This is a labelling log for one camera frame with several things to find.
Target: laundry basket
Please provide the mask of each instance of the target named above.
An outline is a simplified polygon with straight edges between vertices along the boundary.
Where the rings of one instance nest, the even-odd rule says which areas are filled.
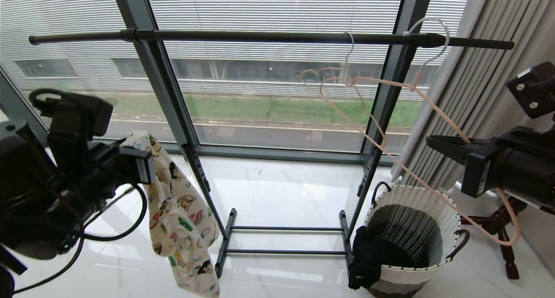
[[[387,191],[376,199],[381,185],[387,186]],[[365,226],[367,232],[400,247],[412,261],[428,262],[426,268],[382,265],[380,279],[368,288],[377,298],[414,296],[453,260],[470,237],[466,229],[460,229],[458,213],[430,190],[390,187],[384,182],[376,186]],[[457,245],[463,233],[464,239]]]

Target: green lawn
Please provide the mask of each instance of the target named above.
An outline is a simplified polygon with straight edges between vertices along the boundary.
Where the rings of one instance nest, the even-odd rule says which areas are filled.
[[[95,92],[114,104],[114,114],[163,116],[154,94]],[[186,94],[186,103],[193,118],[228,120],[258,120],[276,122],[312,122],[317,124],[347,124],[347,121],[326,102],[314,99],[263,97],[244,98]],[[334,104],[355,124],[366,124],[368,114],[361,111],[361,102],[335,101]],[[390,126],[411,127],[420,112],[421,101],[398,101]],[[365,101],[365,109],[372,100]]]

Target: pink clothes hanger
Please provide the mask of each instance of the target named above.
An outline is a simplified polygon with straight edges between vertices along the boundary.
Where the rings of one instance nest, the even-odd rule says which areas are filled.
[[[436,105],[434,104],[424,93],[422,93],[422,91],[420,91],[417,88],[417,83],[420,80],[420,76],[422,75],[422,69],[425,67],[425,65],[427,65],[429,62],[433,61],[434,59],[437,59],[438,57],[440,57],[440,55],[442,55],[442,53],[444,53],[444,51],[446,50],[447,46],[449,45],[449,39],[450,39],[450,33],[449,33],[449,28],[445,25],[445,23],[439,19],[438,17],[425,17],[420,19],[419,21],[417,21],[413,27],[411,27],[408,31],[406,31],[404,33],[404,35],[410,35],[412,33],[412,31],[421,23],[423,23],[426,20],[435,20],[438,21],[442,27],[445,30],[446,33],[446,39],[445,39],[445,44],[442,47],[442,50],[440,51],[440,53],[434,57],[432,57],[431,59],[428,59],[428,61],[424,62],[422,64],[422,66],[420,67],[419,71],[416,73],[416,76],[414,78],[414,81],[412,81],[412,83],[400,83],[400,82],[394,82],[394,81],[389,81],[389,80],[383,80],[383,79],[376,79],[376,78],[369,78],[369,77],[357,77],[357,78],[352,78],[351,74],[349,73],[349,55],[351,55],[353,48],[355,46],[355,41],[353,40],[353,36],[351,35],[351,33],[347,33],[350,37],[351,37],[351,41],[352,41],[352,45],[351,45],[351,50],[349,51],[349,53],[347,54],[347,57],[345,58],[345,67],[342,68],[337,68],[337,67],[325,67],[325,68],[321,68],[318,70],[314,70],[314,69],[307,69],[303,72],[300,73],[299,75],[299,79],[300,81],[306,85],[307,87],[309,87],[315,94],[317,94],[321,99],[323,99],[326,103],[328,103],[337,113],[339,113],[343,118],[345,118],[345,120],[347,120],[347,122],[349,122],[349,124],[351,124],[352,126],[356,127],[357,131],[362,134],[367,140],[369,140],[369,142],[371,142],[372,144],[374,144],[379,150],[382,151],[383,154],[386,154],[386,156],[388,156],[389,158],[391,158],[392,160],[394,160],[394,162],[399,165],[403,170],[405,170],[410,176],[412,176],[416,181],[418,181],[419,183],[421,183],[426,189],[428,189],[429,191],[431,191],[432,193],[434,193],[439,199],[441,199],[442,201],[444,201],[444,203],[446,203],[447,205],[449,205],[454,211],[456,211],[461,217],[463,217],[464,219],[466,219],[466,221],[468,221],[470,224],[474,225],[474,227],[476,227],[477,229],[480,230],[480,232],[484,233],[484,235],[486,235],[487,237],[489,237],[490,239],[492,239],[494,242],[502,245],[502,246],[512,246],[515,245],[515,243],[519,240],[520,236],[521,236],[521,227],[519,224],[519,221],[516,218],[515,215],[515,211],[513,211],[511,205],[509,204],[505,191],[501,188],[496,188],[499,196],[501,197],[501,200],[503,201],[503,204],[505,205],[505,207],[507,207],[507,211],[509,212],[509,215],[511,216],[511,221],[513,223],[513,225],[515,226],[515,233],[513,235],[513,237],[509,240],[509,241],[502,241],[500,239],[498,239],[497,237],[489,234],[483,227],[481,227],[480,225],[478,225],[473,219],[471,219],[470,217],[468,217],[466,214],[464,214],[459,208],[457,208],[455,205],[453,205],[449,199],[447,199],[444,195],[440,194],[438,191],[436,191],[435,189],[433,189],[430,185],[428,185],[426,182],[424,182],[424,180],[422,180],[420,177],[418,177],[414,172],[412,172],[409,168],[407,168],[405,165],[403,165],[400,161],[397,160],[397,158],[395,158],[390,152],[387,152],[385,149],[386,146],[386,136],[385,133],[383,132],[382,128],[380,127],[380,125],[378,124],[376,118],[374,118],[374,116],[371,113],[368,113],[365,111],[364,109],[364,100],[362,98],[362,95],[360,94],[360,91],[358,89],[358,87],[356,86],[356,82],[360,81],[360,80],[366,80],[366,81],[373,81],[373,82],[378,82],[378,83],[384,83],[387,85],[392,85],[392,86],[398,86],[398,87],[402,87],[402,88],[408,88],[410,91],[414,91],[416,93],[418,93],[418,95],[420,95],[428,104],[430,104],[430,106],[441,116],[442,119],[444,119],[446,122],[448,122],[448,124],[456,131],[456,133],[462,138],[462,140],[464,140],[464,142],[466,143],[470,143],[470,140],[468,139],[468,137],[466,136],[466,134],[464,134],[464,132],[462,132],[462,130]],[[347,82],[344,78],[341,77],[329,77],[329,78],[325,78],[323,81],[321,81],[320,85],[319,85],[319,90],[316,91],[309,83],[306,83],[303,80],[303,75],[307,72],[312,72],[315,73],[317,75],[319,75],[321,72],[323,71],[330,71],[330,70],[339,70],[339,71],[345,71],[347,78],[349,79],[350,82]],[[339,108],[337,108],[328,98],[326,98],[326,96],[323,95],[322,93],[322,88],[324,83],[329,82],[329,81],[333,81],[333,80],[340,80],[341,82],[343,82],[343,84],[345,86],[349,86],[349,87],[353,87],[356,91],[356,93],[359,96],[359,99],[361,101],[361,110],[364,114],[368,114],[368,116],[372,119],[372,122],[377,126],[380,135],[383,138],[383,142],[382,144],[378,144],[375,140],[373,140],[370,136],[368,136],[368,134],[366,134],[366,132],[364,132],[363,130],[361,130],[359,128],[359,126],[357,126],[357,124],[355,124],[349,117],[347,117],[343,112],[341,112],[341,110],[339,110]]]

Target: horizontal rack bar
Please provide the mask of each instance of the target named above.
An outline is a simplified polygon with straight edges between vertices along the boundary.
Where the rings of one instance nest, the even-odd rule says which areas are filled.
[[[445,37],[437,33],[387,35],[374,33],[261,33],[255,31],[171,31],[150,29],[124,29],[105,33],[64,33],[61,35],[29,36],[29,43],[69,43],[85,41],[123,40],[131,43],[142,41],[224,41],[243,43],[355,43],[377,45],[411,45],[414,47],[439,47]],[[485,49],[512,49],[511,41],[468,39],[451,37],[450,46],[480,47]]]
[[[335,250],[268,250],[268,249],[228,249],[228,254],[280,254],[280,255],[336,255],[345,256],[346,251]]]
[[[324,232],[341,232],[341,227],[291,227],[291,226],[245,226],[235,225],[232,229],[251,229],[255,231],[324,231]]]

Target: white marble floor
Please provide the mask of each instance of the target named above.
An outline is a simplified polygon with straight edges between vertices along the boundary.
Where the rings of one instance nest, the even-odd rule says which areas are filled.
[[[176,163],[192,172],[182,158]],[[212,186],[212,197],[224,224],[231,208],[236,208],[236,225],[333,226],[339,225],[339,211],[350,219],[357,201],[356,190],[362,177],[359,166],[301,164],[291,162],[202,158]],[[389,169],[380,168],[373,180],[390,181]],[[454,195],[464,210],[486,215],[494,210],[494,199],[478,200]],[[357,221],[361,225],[369,202]],[[140,210],[137,195],[128,195],[89,227],[89,233],[112,235],[124,231]],[[446,266],[438,278],[418,292],[418,298],[472,297],[554,297],[555,281],[524,241],[517,243],[515,255],[521,279],[505,277],[498,247],[469,228],[467,246]],[[221,240],[211,248],[218,256]],[[234,233],[232,247],[243,249],[343,250],[339,235]],[[16,278],[16,288],[41,280],[61,268],[71,253],[54,260],[23,258],[28,272]],[[232,255],[220,279],[220,297],[256,298],[337,298],[371,297],[366,290],[347,287],[343,257],[292,257],[275,255]],[[75,266],[57,280],[17,295],[57,298],[152,298],[194,297],[177,288],[168,261],[154,254],[148,224],[119,241],[85,243]]]

